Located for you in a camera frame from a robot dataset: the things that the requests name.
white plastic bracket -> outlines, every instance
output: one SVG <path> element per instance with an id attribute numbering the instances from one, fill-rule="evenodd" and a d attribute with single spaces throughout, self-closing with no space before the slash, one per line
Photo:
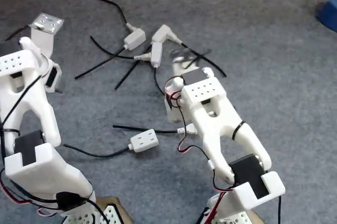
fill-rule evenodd
<path id="1" fill-rule="evenodd" d="M 109 224 L 122 224 L 123 221 L 118 214 L 116 207 L 111 204 L 104 210 L 104 215 L 109 220 Z M 68 216 L 62 224 L 95 224 L 95 220 L 100 220 L 100 224 L 106 224 L 106 221 L 97 210 L 83 213 L 82 215 Z"/>
<path id="2" fill-rule="evenodd" d="M 17 72 L 22 72 L 23 75 L 24 88 L 21 91 L 18 91 L 17 83 L 11 77 L 12 74 Z M 2 120 L 7 116 L 25 88 L 39 75 L 37 59 L 29 50 L 21 50 L 0 57 L 0 117 Z M 40 119 L 46 141 L 55 147 L 60 145 L 61 136 L 58 131 L 54 110 L 48 103 L 44 84 L 41 80 L 38 80 L 26 93 L 4 127 L 19 130 L 22 117 L 28 110 L 33 110 Z M 16 137 L 17 134 L 15 132 L 5 132 L 6 150 L 10 154 L 14 153 L 14 140 Z"/>

black cable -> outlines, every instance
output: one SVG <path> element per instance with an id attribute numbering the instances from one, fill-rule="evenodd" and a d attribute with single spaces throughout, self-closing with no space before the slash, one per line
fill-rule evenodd
<path id="1" fill-rule="evenodd" d="M 126 147 L 126 148 L 123 148 L 123 149 L 121 149 L 121 150 L 118 150 L 117 152 L 114 152 L 114 153 L 112 153 L 112 154 L 92 154 L 92 153 L 86 152 L 86 151 L 84 151 L 84 150 L 82 150 L 82 149 L 79 149 L 79 148 L 77 148 L 77 147 L 74 147 L 74 146 L 71 146 L 71 145 L 68 145 L 68 144 L 63 144 L 63 146 L 66 147 L 66 148 L 70 148 L 70 149 L 76 150 L 76 151 L 78 151 L 78 152 L 81 152 L 81 153 L 83 153 L 83 154 L 90 155 L 91 157 L 99 157 L 99 158 L 114 157 L 115 155 L 121 154 L 121 153 L 123 153 L 123 152 L 129 150 L 129 148 Z"/>
<path id="2" fill-rule="evenodd" d="M 120 81 L 116 84 L 115 90 L 117 90 L 121 84 L 125 81 L 125 79 L 131 74 L 131 72 L 134 70 L 134 68 L 139 64 L 141 61 L 135 61 L 132 66 L 129 68 L 129 70 L 126 72 L 126 74 L 120 79 Z"/>
<path id="3" fill-rule="evenodd" d="M 146 50 L 143 52 L 143 54 L 147 53 L 152 47 L 152 44 L 150 44 Z M 132 73 L 132 71 L 136 68 L 136 66 L 139 64 L 140 61 L 138 61 L 137 63 L 134 62 L 133 65 L 131 66 L 131 68 L 128 70 L 128 72 L 122 77 L 122 79 L 117 83 L 115 90 L 117 90 L 121 84 L 127 79 L 127 77 Z"/>
<path id="4" fill-rule="evenodd" d="M 5 117 L 4 121 L 1 121 L 0 118 L 0 142 L 1 142 L 1 157 L 3 164 L 5 163 L 5 157 L 6 157 L 6 148 L 5 148 L 5 134 L 4 134 L 4 124 L 8 120 L 9 116 L 13 113 L 14 109 L 17 107 L 17 105 L 20 103 L 20 101 L 24 98 L 24 96 L 27 94 L 27 92 L 30 90 L 31 87 L 41 78 L 39 75 L 30 85 L 27 86 L 27 88 L 23 91 L 21 96 L 18 98 L 18 100 L 15 102 L 11 110 L 8 112 L 7 116 Z"/>
<path id="5" fill-rule="evenodd" d="M 100 212 L 100 214 L 102 215 L 103 219 L 106 221 L 106 224 L 108 224 L 110 221 L 107 219 L 107 216 L 105 216 L 104 212 L 100 209 L 100 207 L 93 201 L 91 201 L 90 199 L 86 199 L 86 201 L 90 204 L 92 204 L 98 212 Z"/>
<path id="6" fill-rule="evenodd" d="M 181 43 L 181 45 L 185 48 L 188 48 L 189 50 L 191 50 L 191 52 L 193 54 L 195 54 L 198 58 L 203 59 L 204 61 L 208 62 L 209 64 L 211 64 L 213 67 L 215 67 L 224 77 L 227 77 L 226 73 L 218 66 L 216 65 L 214 62 L 212 62 L 210 59 L 206 58 L 204 55 L 198 53 L 197 51 L 191 49 L 190 47 L 188 47 L 186 44 Z"/>
<path id="7" fill-rule="evenodd" d="M 101 1 L 103 1 L 103 2 L 106 2 L 106 3 L 108 3 L 108 4 L 112 4 L 112 5 L 116 6 L 116 7 L 117 7 L 117 9 L 118 9 L 118 11 L 120 12 L 120 14 L 121 14 L 121 16 L 122 16 L 122 18 L 123 18 L 124 22 L 125 22 L 125 23 L 127 23 L 127 21 L 126 21 L 126 18 L 125 18 L 125 15 L 124 15 L 124 13 L 123 13 L 123 10 L 122 10 L 122 8 L 121 8 L 121 7 L 120 7 L 118 4 L 116 4 L 115 2 L 113 2 L 113 1 L 110 1 L 110 0 L 101 0 Z"/>
<path id="8" fill-rule="evenodd" d="M 159 84 L 158 84 L 158 81 L 157 81 L 157 68 L 153 68 L 153 77 L 154 77 L 154 82 L 158 88 L 158 90 L 163 94 L 165 95 L 165 93 L 162 91 L 162 89 L 160 88 Z"/>
<path id="9" fill-rule="evenodd" d="M 27 29 L 29 27 L 29 25 L 24 25 L 23 27 L 20 27 L 19 29 L 17 29 L 15 32 L 13 32 L 10 36 L 8 36 L 5 41 L 9 41 L 11 40 L 16 34 L 22 32 L 23 30 Z"/>
<path id="10" fill-rule="evenodd" d="M 238 130 L 242 127 L 242 125 L 246 123 L 245 121 L 241 121 L 239 125 L 237 125 L 237 127 L 234 129 L 233 131 L 233 135 L 232 135 L 232 140 L 234 141 L 235 140 L 235 136 L 236 136 L 236 133 L 238 132 Z"/>
<path id="11" fill-rule="evenodd" d="M 279 196 L 279 209 L 277 213 L 278 224 L 281 224 L 281 203 L 282 203 L 282 198 L 281 196 Z"/>
<path id="12" fill-rule="evenodd" d="M 150 128 L 136 128 L 134 126 L 125 126 L 125 125 L 112 125 L 113 128 L 128 129 L 132 131 L 144 132 Z M 154 130 L 156 133 L 177 133 L 177 130 Z"/>
<path id="13" fill-rule="evenodd" d="M 94 44 L 104 53 L 113 56 L 113 57 L 117 57 L 117 58 L 121 58 L 121 59 L 127 59 L 127 60 L 134 60 L 133 57 L 128 57 L 128 56 L 122 56 L 122 55 L 118 55 L 118 54 L 113 54 L 110 51 L 106 50 L 104 47 L 102 47 L 95 39 L 93 36 L 90 36 L 90 39 L 92 40 L 92 42 L 94 42 Z"/>
<path id="14" fill-rule="evenodd" d="M 125 50 L 125 48 L 121 48 L 119 49 L 117 52 L 116 52 L 116 55 L 114 56 L 111 56 L 109 59 L 106 59 L 100 63 L 98 63 L 96 66 L 93 66 L 92 68 L 90 68 L 89 70 L 83 72 L 82 74 L 79 74 L 78 76 L 75 77 L 75 79 L 79 79 L 81 78 L 82 76 L 85 76 L 86 74 L 89 74 L 90 72 L 92 72 L 93 70 L 97 69 L 98 67 L 104 65 L 105 63 L 111 61 L 114 57 L 116 57 L 118 54 L 122 53 L 123 51 Z"/>

